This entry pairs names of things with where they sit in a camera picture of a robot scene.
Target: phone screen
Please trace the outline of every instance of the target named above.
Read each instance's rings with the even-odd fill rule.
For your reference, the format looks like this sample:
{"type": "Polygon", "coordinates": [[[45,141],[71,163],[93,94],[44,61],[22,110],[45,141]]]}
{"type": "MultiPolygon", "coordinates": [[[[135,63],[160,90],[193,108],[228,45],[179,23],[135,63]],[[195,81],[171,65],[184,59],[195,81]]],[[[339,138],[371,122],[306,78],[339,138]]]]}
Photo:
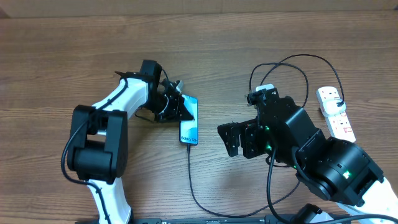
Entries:
{"type": "Polygon", "coordinates": [[[196,146],[198,144],[198,99],[182,95],[184,106],[193,116],[191,121],[181,121],[180,142],[196,146]]]}

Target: black wire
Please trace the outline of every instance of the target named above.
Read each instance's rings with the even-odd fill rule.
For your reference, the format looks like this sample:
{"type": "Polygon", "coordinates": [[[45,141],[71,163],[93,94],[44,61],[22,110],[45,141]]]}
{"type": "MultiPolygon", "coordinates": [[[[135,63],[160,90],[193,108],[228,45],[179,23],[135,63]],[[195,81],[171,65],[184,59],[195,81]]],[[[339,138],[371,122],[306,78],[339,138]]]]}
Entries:
{"type": "MultiPolygon", "coordinates": [[[[261,212],[261,211],[263,211],[263,210],[265,210],[266,208],[269,207],[269,206],[267,205],[267,206],[265,206],[265,207],[260,208],[259,210],[256,210],[256,211],[254,211],[254,212],[252,212],[252,213],[245,214],[245,215],[224,215],[224,214],[212,212],[212,211],[210,211],[210,210],[208,210],[208,209],[205,209],[203,206],[201,206],[201,205],[199,204],[199,202],[198,202],[197,199],[195,198],[195,194],[193,193],[192,180],[191,180],[190,151],[191,151],[191,146],[190,146],[189,144],[187,144],[189,185],[190,185],[190,188],[191,188],[191,194],[192,194],[193,200],[195,201],[195,203],[196,203],[202,210],[204,210],[204,211],[206,211],[206,212],[208,212],[208,213],[210,213],[210,214],[212,214],[212,215],[219,216],[219,217],[225,217],[225,218],[245,218],[245,217],[250,217],[250,216],[252,216],[252,215],[255,215],[255,214],[257,214],[257,213],[259,213],[259,212],[261,212]]],[[[283,196],[282,198],[276,200],[273,204],[275,205],[275,204],[277,204],[277,203],[279,203],[279,202],[285,200],[287,197],[289,197],[289,196],[297,189],[297,187],[299,187],[299,185],[300,185],[300,181],[297,182],[297,184],[296,184],[296,186],[293,188],[293,190],[291,190],[287,195],[283,196]]]]}
{"type": "MultiPolygon", "coordinates": [[[[266,159],[266,163],[268,164],[268,165],[270,165],[271,164],[271,162],[269,161],[269,159],[271,158],[271,156],[268,156],[267,157],[267,159],[266,159]]],[[[274,167],[279,167],[279,168],[289,168],[290,166],[288,166],[288,165],[285,165],[285,166],[280,166],[280,165],[275,165],[274,164],[274,167]]]]}
{"type": "Polygon", "coordinates": [[[94,184],[94,183],[85,182],[85,181],[80,181],[80,180],[75,180],[75,179],[71,178],[71,177],[67,174],[67,172],[66,172],[66,170],[65,170],[65,159],[66,159],[66,156],[67,156],[67,152],[68,152],[69,145],[70,145],[70,143],[73,141],[73,139],[75,138],[75,136],[77,135],[77,133],[80,131],[80,129],[84,127],[84,125],[88,122],[88,120],[89,120],[94,114],[96,114],[97,111],[101,111],[101,110],[103,110],[104,108],[106,108],[107,106],[111,105],[112,102],[114,102],[114,101],[115,101],[120,95],[122,95],[123,92],[127,89],[127,87],[128,87],[127,79],[126,79],[126,78],[123,78],[123,80],[124,80],[123,89],[122,89],[119,93],[117,93],[114,97],[112,97],[111,99],[109,99],[104,105],[100,106],[96,111],[94,111],[92,114],[90,114],[90,115],[89,115],[89,118],[86,119],[86,120],[84,120],[84,121],[81,123],[81,125],[76,129],[76,131],[72,134],[72,136],[70,136],[68,142],[67,142],[66,145],[65,145],[65,148],[63,149],[62,157],[61,157],[61,171],[62,171],[63,176],[64,176],[67,180],[69,180],[70,182],[73,182],[73,183],[75,183],[75,184],[89,185],[89,186],[92,186],[93,188],[95,188],[96,193],[99,195],[99,199],[101,200],[101,206],[102,206],[102,209],[103,209],[103,211],[104,211],[105,220],[108,221],[108,224],[111,224],[111,219],[109,218],[108,211],[106,210],[105,201],[104,201],[104,198],[103,198],[101,189],[100,189],[96,184],[94,184]]]}
{"type": "Polygon", "coordinates": [[[297,54],[297,55],[291,55],[291,56],[289,56],[289,57],[287,57],[287,58],[281,60],[277,65],[275,65],[272,69],[270,69],[270,70],[267,72],[267,74],[265,75],[265,77],[262,79],[261,85],[262,85],[262,83],[264,82],[264,80],[267,78],[267,76],[270,74],[270,72],[272,72],[275,68],[277,68],[280,64],[282,64],[282,62],[286,61],[286,60],[289,59],[289,58],[298,57],[298,56],[316,57],[316,58],[319,58],[319,59],[323,60],[324,62],[326,62],[326,63],[330,66],[330,68],[331,68],[331,69],[333,70],[333,72],[335,73],[336,78],[337,78],[337,81],[338,81],[338,84],[339,84],[339,86],[340,86],[340,91],[341,91],[341,102],[338,103],[338,106],[343,106],[343,104],[344,104],[344,91],[343,91],[343,85],[341,84],[340,78],[338,77],[337,72],[336,72],[335,68],[331,65],[331,63],[328,62],[328,60],[324,59],[324,58],[321,57],[321,56],[312,55],[312,54],[297,54]]]}
{"type": "Polygon", "coordinates": [[[167,73],[163,68],[162,68],[162,71],[163,71],[164,75],[166,76],[166,80],[167,80],[166,87],[163,92],[163,94],[165,94],[165,93],[167,93],[167,90],[169,90],[170,80],[169,80],[169,76],[167,76],[167,73]]]}
{"type": "Polygon", "coordinates": [[[144,121],[151,122],[152,124],[155,123],[155,121],[152,121],[152,120],[150,120],[149,118],[145,118],[145,117],[143,117],[143,116],[139,116],[139,115],[137,114],[137,112],[138,112],[139,110],[142,110],[142,108],[139,108],[139,109],[134,113],[134,116],[136,116],[136,117],[139,118],[139,119],[143,119],[144,121]]]}
{"type": "MultiPolygon", "coordinates": [[[[271,175],[272,175],[272,167],[273,167],[272,165],[274,165],[274,161],[275,161],[276,151],[277,151],[277,148],[275,148],[273,150],[273,152],[272,152],[271,164],[270,164],[269,170],[268,170],[268,177],[267,177],[267,201],[268,201],[268,206],[269,206],[269,209],[271,210],[272,214],[280,222],[286,223],[286,224],[293,224],[293,223],[287,221],[286,219],[280,217],[276,213],[274,207],[272,206],[273,203],[271,202],[271,175]]],[[[300,173],[300,170],[302,172],[302,169],[299,166],[299,164],[297,163],[297,159],[295,158],[295,150],[292,150],[292,152],[293,152],[292,154],[293,154],[293,159],[294,159],[295,165],[297,166],[297,171],[300,173]]],[[[300,175],[302,175],[304,179],[308,179],[309,180],[309,178],[303,172],[302,172],[302,174],[300,173],[300,175]]],[[[384,220],[392,221],[394,223],[398,223],[398,219],[394,218],[394,217],[389,217],[387,215],[367,214],[367,215],[353,215],[353,216],[346,217],[346,218],[338,218],[338,219],[335,219],[335,220],[329,220],[329,221],[325,221],[325,222],[317,222],[317,223],[311,223],[311,224],[335,224],[335,223],[343,223],[343,222],[350,222],[350,221],[354,221],[354,220],[362,220],[362,219],[370,219],[370,218],[384,219],[384,220]]]]}
{"type": "Polygon", "coordinates": [[[268,169],[268,176],[267,176],[267,202],[268,202],[269,210],[272,212],[272,214],[275,216],[276,219],[278,219],[282,223],[289,223],[289,221],[287,221],[286,219],[280,217],[276,213],[276,211],[274,209],[274,206],[272,206],[272,202],[271,202],[271,175],[272,175],[272,168],[274,167],[276,151],[277,151],[277,147],[275,147],[272,150],[271,163],[269,164],[269,169],[268,169]]]}
{"type": "Polygon", "coordinates": [[[291,64],[289,64],[289,63],[282,63],[282,62],[275,63],[275,62],[270,62],[270,63],[262,63],[262,64],[257,65],[256,67],[254,67],[253,71],[252,71],[251,74],[250,74],[250,79],[249,79],[249,91],[251,90],[251,80],[252,80],[252,78],[253,78],[254,71],[255,71],[258,67],[261,67],[261,66],[263,66],[263,65],[275,65],[275,66],[274,66],[274,67],[267,73],[267,75],[262,79],[261,85],[262,85],[262,83],[264,82],[264,80],[267,78],[268,74],[270,74],[270,72],[273,71],[273,69],[277,68],[277,67],[280,66],[280,65],[285,65],[285,66],[289,66],[289,67],[295,68],[295,69],[299,70],[299,71],[303,74],[303,76],[304,76],[304,78],[305,78],[305,83],[306,83],[306,85],[307,85],[307,90],[306,90],[306,94],[305,94],[305,100],[304,100],[304,103],[303,103],[303,106],[302,106],[302,108],[303,108],[303,107],[305,106],[305,104],[307,103],[307,100],[308,100],[308,78],[307,78],[307,75],[305,74],[305,72],[304,72],[303,70],[301,70],[301,68],[298,68],[297,66],[291,65],[291,64]]]}

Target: wood grain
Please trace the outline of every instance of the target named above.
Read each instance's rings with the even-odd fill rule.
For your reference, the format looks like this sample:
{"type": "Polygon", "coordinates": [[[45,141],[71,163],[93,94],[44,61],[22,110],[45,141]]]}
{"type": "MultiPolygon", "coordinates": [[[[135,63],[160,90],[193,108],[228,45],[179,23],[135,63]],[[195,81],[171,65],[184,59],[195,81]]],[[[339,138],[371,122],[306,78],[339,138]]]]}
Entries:
{"type": "Polygon", "coordinates": [[[0,0],[11,18],[393,10],[398,0],[0,0]]]}
{"type": "MultiPolygon", "coordinates": [[[[171,80],[182,79],[185,93],[199,100],[192,179],[206,208],[242,214],[266,204],[265,157],[228,157],[216,127],[255,117],[244,98],[254,66],[299,53],[321,55],[335,66],[357,143],[397,190],[397,21],[394,11],[0,20],[0,223],[97,217],[88,189],[69,183],[60,172],[72,111],[102,100],[118,84],[114,70],[138,71],[145,58],[157,60],[171,80]]],[[[333,72],[315,58],[289,62],[306,71],[310,97],[305,109],[327,132],[315,91],[338,86],[333,72]]],[[[265,71],[255,73],[254,85],[265,71]]],[[[302,104],[305,82],[295,70],[278,68],[266,82],[302,104]]],[[[123,181],[137,218],[211,217],[191,198],[178,124],[129,121],[123,181]]],[[[276,169],[273,200],[296,183],[292,169],[276,169]]],[[[342,213],[304,186],[275,207],[295,213],[305,203],[342,213]]]]}

